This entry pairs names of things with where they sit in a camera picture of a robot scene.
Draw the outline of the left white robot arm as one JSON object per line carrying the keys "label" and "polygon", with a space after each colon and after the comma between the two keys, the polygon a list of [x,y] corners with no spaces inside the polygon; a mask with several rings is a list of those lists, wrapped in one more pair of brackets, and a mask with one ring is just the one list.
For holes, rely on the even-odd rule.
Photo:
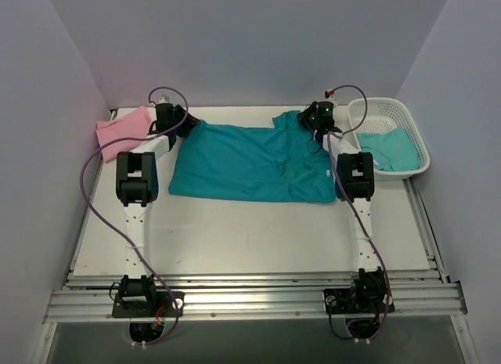
{"label": "left white robot arm", "polygon": [[150,213],[160,187],[157,161],[200,123],[185,108],[171,103],[155,106],[156,119],[145,141],[116,158],[116,195],[124,208],[126,258],[118,301],[129,302],[140,316],[152,315],[158,306],[153,272],[144,261],[150,234]]}

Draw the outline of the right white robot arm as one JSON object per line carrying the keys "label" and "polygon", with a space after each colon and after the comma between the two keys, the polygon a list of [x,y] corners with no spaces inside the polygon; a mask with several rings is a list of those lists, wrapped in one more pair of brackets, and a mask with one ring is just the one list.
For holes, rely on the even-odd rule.
{"label": "right white robot arm", "polygon": [[353,146],[335,125],[331,101],[313,102],[297,115],[299,124],[329,153],[335,193],[348,205],[353,287],[348,302],[363,312],[387,294],[387,272],[373,242],[371,200],[375,192],[373,156]]}

